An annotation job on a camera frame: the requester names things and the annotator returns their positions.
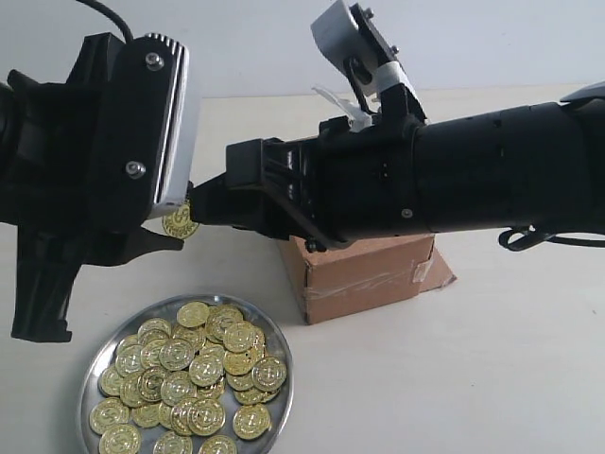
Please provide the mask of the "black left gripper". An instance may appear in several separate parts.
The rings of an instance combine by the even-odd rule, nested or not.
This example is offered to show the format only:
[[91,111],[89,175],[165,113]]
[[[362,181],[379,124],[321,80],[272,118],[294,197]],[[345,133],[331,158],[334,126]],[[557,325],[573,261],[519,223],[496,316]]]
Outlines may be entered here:
[[17,229],[13,338],[68,342],[80,268],[181,251],[149,231],[159,178],[161,44],[85,38],[68,79],[7,77],[7,222]]

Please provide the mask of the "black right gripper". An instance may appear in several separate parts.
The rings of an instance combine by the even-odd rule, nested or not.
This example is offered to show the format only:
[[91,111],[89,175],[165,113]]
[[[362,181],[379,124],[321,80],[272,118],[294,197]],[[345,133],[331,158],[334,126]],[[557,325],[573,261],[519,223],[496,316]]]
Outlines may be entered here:
[[190,218],[274,239],[300,237],[312,251],[427,233],[412,146],[426,114],[404,92],[380,101],[359,132],[340,117],[321,122],[311,138],[227,146],[224,173],[189,183]]

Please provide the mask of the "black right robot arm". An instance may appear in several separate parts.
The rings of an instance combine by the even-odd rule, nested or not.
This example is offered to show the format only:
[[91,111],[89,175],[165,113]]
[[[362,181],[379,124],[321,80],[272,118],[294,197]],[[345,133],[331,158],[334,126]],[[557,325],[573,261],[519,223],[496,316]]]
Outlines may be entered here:
[[191,216],[311,252],[367,238],[496,229],[520,252],[604,244],[604,87],[558,102],[428,123],[404,87],[371,124],[344,116],[316,136],[226,149],[225,171],[190,191]]

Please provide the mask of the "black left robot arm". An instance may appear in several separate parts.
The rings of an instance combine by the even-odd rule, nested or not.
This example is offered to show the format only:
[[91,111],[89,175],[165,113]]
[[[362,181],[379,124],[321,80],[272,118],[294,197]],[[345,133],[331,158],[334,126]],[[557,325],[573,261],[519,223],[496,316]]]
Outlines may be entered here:
[[146,221],[183,205],[195,147],[182,134],[189,53],[152,33],[85,38],[63,83],[11,71],[1,86],[1,219],[17,229],[11,335],[68,342],[84,265],[182,247]]

